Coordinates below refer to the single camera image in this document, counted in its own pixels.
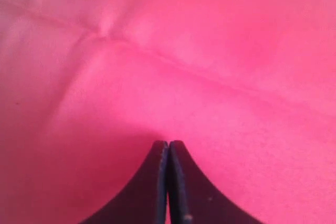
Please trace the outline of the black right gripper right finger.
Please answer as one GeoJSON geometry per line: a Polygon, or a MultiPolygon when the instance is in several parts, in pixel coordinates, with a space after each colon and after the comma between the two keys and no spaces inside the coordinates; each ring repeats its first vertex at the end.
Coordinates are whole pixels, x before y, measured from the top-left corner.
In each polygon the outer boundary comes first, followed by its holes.
{"type": "Polygon", "coordinates": [[[210,182],[182,141],[169,144],[166,187],[171,223],[260,223],[210,182]]]}

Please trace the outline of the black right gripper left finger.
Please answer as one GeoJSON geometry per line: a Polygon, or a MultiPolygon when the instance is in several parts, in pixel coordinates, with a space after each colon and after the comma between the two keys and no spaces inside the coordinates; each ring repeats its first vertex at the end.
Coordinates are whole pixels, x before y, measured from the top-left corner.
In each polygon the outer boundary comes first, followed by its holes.
{"type": "Polygon", "coordinates": [[[168,155],[167,142],[155,141],[126,186],[82,223],[165,223],[168,155]]]}

